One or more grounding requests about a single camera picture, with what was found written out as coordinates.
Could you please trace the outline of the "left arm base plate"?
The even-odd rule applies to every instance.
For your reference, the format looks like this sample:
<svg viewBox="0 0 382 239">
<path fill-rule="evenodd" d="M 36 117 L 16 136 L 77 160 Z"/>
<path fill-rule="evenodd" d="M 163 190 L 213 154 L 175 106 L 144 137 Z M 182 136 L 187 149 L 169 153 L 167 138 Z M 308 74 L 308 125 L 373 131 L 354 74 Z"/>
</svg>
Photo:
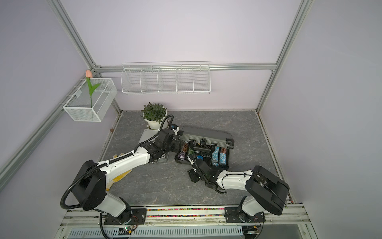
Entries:
<svg viewBox="0 0 382 239">
<path fill-rule="evenodd" d="M 144 225 L 147 218 L 146 208 L 132 208 L 121 216 L 113 217 L 107 214 L 103 223 L 105 225 Z"/>
</svg>

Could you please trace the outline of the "pink artificial tulip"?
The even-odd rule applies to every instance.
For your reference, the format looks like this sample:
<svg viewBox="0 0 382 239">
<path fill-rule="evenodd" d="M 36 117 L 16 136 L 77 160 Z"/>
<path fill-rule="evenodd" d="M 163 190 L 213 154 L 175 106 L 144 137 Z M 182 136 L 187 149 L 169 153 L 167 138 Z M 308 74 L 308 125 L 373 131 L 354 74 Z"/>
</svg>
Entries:
<svg viewBox="0 0 382 239">
<path fill-rule="evenodd" d="M 93 77 L 93 75 L 92 75 L 92 72 L 90 70 L 86 70 L 85 77 L 86 77 L 86 83 L 87 83 L 88 89 L 89 89 L 90 103 L 91 103 L 91 108 L 92 108 L 93 107 L 92 95 L 93 95 L 94 91 L 100 86 L 100 83 L 97 83 L 95 85 L 93 85 L 91 83 L 91 78 Z"/>
</svg>

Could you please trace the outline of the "silver aluminium poker case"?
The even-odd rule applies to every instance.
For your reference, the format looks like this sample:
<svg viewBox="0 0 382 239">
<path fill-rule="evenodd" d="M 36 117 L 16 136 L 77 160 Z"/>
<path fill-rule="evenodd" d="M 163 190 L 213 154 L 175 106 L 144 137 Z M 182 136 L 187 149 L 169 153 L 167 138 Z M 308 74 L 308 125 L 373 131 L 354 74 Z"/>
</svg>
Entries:
<svg viewBox="0 0 382 239">
<path fill-rule="evenodd" d="M 158 132 L 157 130 L 145 129 L 138 142 L 141 143 L 148 140 L 149 138 L 154 136 L 157 132 Z M 168 161 L 168 153 L 163 154 L 161 158 L 155 159 L 151 163 L 167 163 L 167 161 Z"/>
</svg>

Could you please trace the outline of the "yellow work glove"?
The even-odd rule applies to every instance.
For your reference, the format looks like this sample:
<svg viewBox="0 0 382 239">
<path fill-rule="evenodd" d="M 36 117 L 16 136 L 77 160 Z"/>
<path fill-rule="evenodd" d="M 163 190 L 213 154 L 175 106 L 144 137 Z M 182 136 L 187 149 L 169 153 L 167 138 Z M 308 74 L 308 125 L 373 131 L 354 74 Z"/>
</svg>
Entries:
<svg viewBox="0 0 382 239">
<path fill-rule="evenodd" d="M 129 169 L 121 174 L 119 174 L 118 176 L 116 176 L 115 178 L 113 178 L 111 181 L 109 181 L 107 184 L 106 184 L 106 191 L 110 191 L 111 187 L 113 186 L 114 183 L 120 181 L 121 179 L 123 179 L 127 174 L 129 174 L 130 172 L 132 171 L 132 169 Z"/>
</svg>

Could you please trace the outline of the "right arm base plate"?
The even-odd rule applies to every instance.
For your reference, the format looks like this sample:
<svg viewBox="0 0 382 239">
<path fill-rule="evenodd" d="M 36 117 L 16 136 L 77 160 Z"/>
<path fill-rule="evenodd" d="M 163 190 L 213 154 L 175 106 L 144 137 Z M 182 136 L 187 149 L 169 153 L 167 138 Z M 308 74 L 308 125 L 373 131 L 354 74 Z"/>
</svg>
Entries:
<svg viewBox="0 0 382 239">
<path fill-rule="evenodd" d="M 265 222 L 265 216 L 263 212 L 257 213 L 254 216 L 246 214 L 238 207 L 225 207 L 224 217 L 227 223 L 263 223 Z"/>
</svg>

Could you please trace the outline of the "white plant pot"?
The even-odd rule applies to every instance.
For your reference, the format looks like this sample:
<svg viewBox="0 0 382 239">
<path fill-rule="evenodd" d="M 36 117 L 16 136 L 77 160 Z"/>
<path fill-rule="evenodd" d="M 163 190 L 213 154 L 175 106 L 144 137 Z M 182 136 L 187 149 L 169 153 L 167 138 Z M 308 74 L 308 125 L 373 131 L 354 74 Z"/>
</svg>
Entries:
<svg viewBox="0 0 382 239">
<path fill-rule="evenodd" d="M 148 128 L 152 129 L 152 130 L 159 130 L 161 125 L 162 125 L 162 122 L 164 122 L 164 125 L 162 126 L 162 128 L 167 128 L 168 127 L 166 116 L 164 116 L 159 121 L 157 121 L 157 120 L 148 120 L 146 118 L 144 118 L 144 120 L 147 122 Z"/>
</svg>

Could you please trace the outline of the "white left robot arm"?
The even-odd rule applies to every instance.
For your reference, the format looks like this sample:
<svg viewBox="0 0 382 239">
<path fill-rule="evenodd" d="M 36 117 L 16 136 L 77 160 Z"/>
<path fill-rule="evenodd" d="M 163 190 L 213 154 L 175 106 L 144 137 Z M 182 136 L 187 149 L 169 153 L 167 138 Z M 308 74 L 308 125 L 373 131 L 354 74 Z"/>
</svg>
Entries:
<svg viewBox="0 0 382 239">
<path fill-rule="evenodd" d="M 153 137 L 140 142 L 131 152 L 99 163 L 86 161 L 64 192 L 60 200 L 61 208 L 95 210 L 114 217 L 120 224 L 128 223 L 133 217 L 131 207 L 122 198 L 109 193 L 106 185 L 123 173 L 170 152 L 178 131 L 173 127 L 161 129 Z"/>
</svg>

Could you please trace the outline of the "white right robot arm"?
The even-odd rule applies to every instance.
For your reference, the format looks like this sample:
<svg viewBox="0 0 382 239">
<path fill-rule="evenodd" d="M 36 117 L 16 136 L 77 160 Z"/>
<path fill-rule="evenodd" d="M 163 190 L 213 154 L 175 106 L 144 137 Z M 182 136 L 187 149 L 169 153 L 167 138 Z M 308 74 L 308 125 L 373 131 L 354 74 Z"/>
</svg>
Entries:
<svg viewBox="0 0 382 239">
<path fill-rule="evenodd" d="M 269 212 L 280 216 L 286 207 L 289 186 L 279 177 L 262 166 L 242 172 L 217 170 L 209 166 L 195 154 L 188 156 L 193 167 L 193 181 L 202 180 L 205 186 L 220 194 L 226 194 L 228 189 L 248 192 L 235 211 L 226 211 L 226 220 L 233 222 L 254 222 L 256 214 Z"/>
</svg>

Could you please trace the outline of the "green potted plant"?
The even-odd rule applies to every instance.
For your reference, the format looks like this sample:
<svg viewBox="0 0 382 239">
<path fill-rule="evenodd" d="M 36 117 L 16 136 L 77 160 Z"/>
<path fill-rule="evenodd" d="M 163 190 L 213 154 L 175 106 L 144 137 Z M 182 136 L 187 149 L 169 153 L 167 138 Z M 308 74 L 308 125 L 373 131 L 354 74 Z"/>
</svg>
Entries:
<svg viewBox="0 0 382 239">
<path fill-rule="evenodd" d="M 161 122 L 167 115 L 167 109 L 162 104 L 151 103 L 144 105 L 141 110 L 143 118 L 148 121 Z"/>
</svg>

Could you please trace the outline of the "black plastic poker case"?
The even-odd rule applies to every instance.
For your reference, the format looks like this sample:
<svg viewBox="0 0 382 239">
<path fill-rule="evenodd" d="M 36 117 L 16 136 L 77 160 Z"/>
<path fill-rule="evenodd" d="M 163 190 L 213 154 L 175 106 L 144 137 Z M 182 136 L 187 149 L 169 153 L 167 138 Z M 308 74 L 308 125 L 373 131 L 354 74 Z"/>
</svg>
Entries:
<svg viewBox="0 0 382 239">
<path fill-rule="evenodd" d="M 212 129 L 182 127 L 175 143 L 175 161 L 190 164 L 188 156 L 195 154 L 213 169 L 228 170 L 229 154 L 234 148 L 232 134 Z"/>
</svg>

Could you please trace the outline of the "white mesh wall basket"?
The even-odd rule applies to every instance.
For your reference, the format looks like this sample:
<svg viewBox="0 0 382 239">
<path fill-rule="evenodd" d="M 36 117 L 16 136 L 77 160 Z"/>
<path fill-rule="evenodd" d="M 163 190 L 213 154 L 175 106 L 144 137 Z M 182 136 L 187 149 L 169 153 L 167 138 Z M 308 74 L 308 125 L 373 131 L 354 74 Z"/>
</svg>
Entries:
<svg viewBox="0 0 382 239">
<path fill-rule="evenodd" d="M 92 95 L 92 108 L 86 80 L 63 105 L 63 110 L 74 121 L 101 122 L 117 95 L 116 86 L 110 78 L 91 78 L 91 83 L 93 85 L 100 83 Z"/>
</svg>

